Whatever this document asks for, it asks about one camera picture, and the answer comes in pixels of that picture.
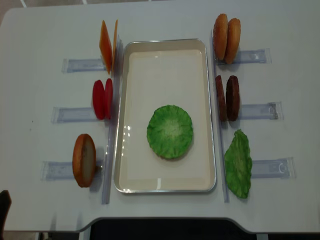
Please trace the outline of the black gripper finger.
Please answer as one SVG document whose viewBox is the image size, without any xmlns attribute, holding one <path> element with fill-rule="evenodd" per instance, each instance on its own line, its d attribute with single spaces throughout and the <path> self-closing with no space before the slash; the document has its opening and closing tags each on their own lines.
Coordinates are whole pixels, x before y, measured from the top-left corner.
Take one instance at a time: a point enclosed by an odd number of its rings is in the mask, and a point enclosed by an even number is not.
<svg viewBox="0 0 320 240">
<path fill-rule="evenodd" d="M 12 200 L 8 190 L 0 193 L 0 231 L 4 231 L 5 221 L 12 204 Z"/>
</svg>

